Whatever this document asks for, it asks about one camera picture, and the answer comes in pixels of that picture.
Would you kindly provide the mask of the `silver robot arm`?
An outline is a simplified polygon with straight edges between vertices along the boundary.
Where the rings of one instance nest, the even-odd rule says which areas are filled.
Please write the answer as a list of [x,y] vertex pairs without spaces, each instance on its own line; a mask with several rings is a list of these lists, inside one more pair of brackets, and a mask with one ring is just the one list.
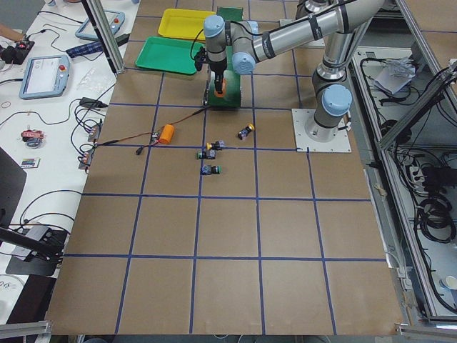
[[365,34],[372,18],[382,7],[382,1],[315,1],[316,10],[304,14],[279,28],[254,32],[247,21],[229,21],[219,15],[205,18],[204,48],[192,54],[196,70],[208,64],[213,73],[214,87],[208,95],[210,106],[237,108],[241,105],[241,89],[231,90],[224,79],[224,72],[231,69],[239,75],[251,74],[255,66],[267,59],[295,49],[323,37],[328,39],[322,62],[313,74],[313,86],[318,101],[314,123],[319,128],[332,129],[341,119],[323,104],[330,94],[330,86],[342,84],[353,53]]

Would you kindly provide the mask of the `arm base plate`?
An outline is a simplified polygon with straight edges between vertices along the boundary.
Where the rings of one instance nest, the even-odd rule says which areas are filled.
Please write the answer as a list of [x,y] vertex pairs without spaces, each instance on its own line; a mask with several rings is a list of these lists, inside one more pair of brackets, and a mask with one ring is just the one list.
[[327,129],[314,121],[314,109],[292,109],[291,113],[297,152],[351,153],[344,119]]

